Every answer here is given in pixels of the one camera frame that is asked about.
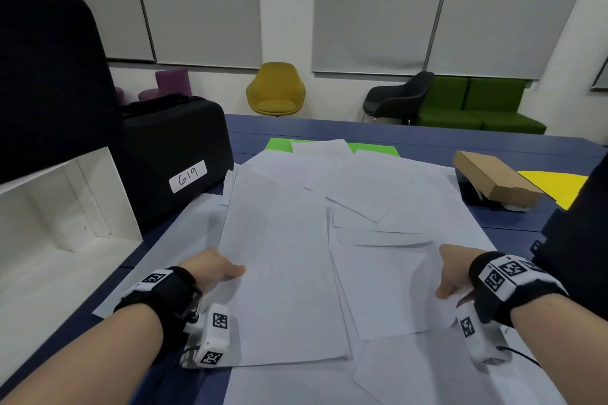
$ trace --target cardboard box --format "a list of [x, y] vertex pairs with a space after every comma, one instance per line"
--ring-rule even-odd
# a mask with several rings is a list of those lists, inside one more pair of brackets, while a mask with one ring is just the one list
[[456, 151], [453, 165], [487, 199], [503, 205], [533, 207], [543, 195], [543, 191], [493, 155]]
[[141, 242], [107, 148], [0, 185], [0, 384]]

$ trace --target white wooden box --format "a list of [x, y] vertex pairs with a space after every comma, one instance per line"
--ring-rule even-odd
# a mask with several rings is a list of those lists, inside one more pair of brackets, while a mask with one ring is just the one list
[[0, 185], [0, 384], [141, 242], [107, 148]]

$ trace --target green paper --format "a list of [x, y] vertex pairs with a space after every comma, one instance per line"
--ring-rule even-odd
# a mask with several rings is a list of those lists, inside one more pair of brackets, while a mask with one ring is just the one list
[[[271, 138], [266, 145], [266, 149], [272, 149], [275, 151], [283, 151], [283, 152], [293, 152], [291, 148], [292, 141], [299, 142], [311, 142], [310, 140], [291, 140], [287, 138]], [[394, 146], [381, 146], [379, 144], [367, 144], [364, 142], [347, 142], [348, 147], [351, 151], [357, 152], [359, 149], [372, 151], [372, 152], [381, 152], [383, 154], [393, 155], [395, 157], [399, 157], [399, 153]]]

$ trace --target purple stool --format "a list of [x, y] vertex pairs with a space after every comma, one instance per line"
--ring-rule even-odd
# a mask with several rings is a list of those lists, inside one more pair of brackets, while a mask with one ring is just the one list
[[183, 93], [192, 96], [190, 79], [186, 68], [169, 69], [168, 71], [156, 71], [156, 85], [158, 85], [159, 96], [172, 93]]
[[141, 91], [137, 95], [140, 101], [148, 101], [149, 99], [158, 98], [161, 94], [158, 92], [158, 88], [150, 88], [148, 90]]
[[126, 106], [127, 104], [129, 104], [125, 100], [125, 90], [123, 90], [122, 88], [119, 88], [117, 86], [115, 86], [115, 89], [116, 89], [116, 101], [118, 101], [118, 105]]

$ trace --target brown cardboard box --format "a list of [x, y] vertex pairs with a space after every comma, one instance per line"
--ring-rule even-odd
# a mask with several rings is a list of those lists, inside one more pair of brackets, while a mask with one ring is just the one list
[[493, 155], [456, 151], [454, 166], [487, 199], [505, 205], [533, 207], [543, 191]]

